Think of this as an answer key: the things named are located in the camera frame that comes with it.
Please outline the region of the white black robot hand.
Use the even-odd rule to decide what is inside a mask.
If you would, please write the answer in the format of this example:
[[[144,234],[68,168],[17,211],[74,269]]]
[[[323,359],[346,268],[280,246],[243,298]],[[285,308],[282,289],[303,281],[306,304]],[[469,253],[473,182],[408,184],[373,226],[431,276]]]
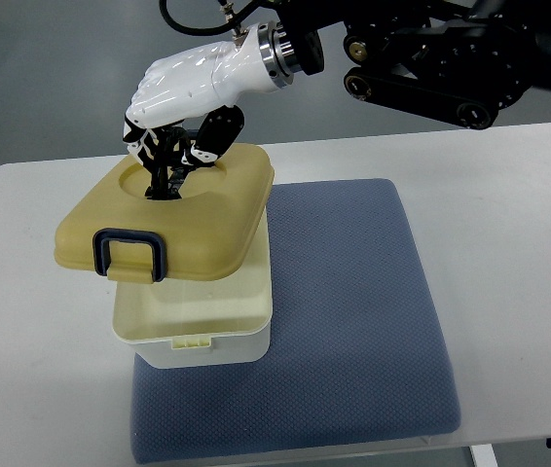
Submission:
[[[239,45],[222,41],[159,59],[131,98],[123,140],[129,153],[153,170],[169,133],[187,119],[204,116],[195,142],[168,164],[212,166],[244,126],[239,97],[280,90],[298,70],[283,27],[272,21],[250,26]]]

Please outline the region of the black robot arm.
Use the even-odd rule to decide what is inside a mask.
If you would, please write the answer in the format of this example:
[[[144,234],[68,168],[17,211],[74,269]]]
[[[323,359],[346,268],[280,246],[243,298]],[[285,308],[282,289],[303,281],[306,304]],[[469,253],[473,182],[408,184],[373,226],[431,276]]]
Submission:
[[[551,90],[551,1],[275,1],[301,69],[324,68],[318,32],[341,23],[361,101],[472,129],[531,87]]]

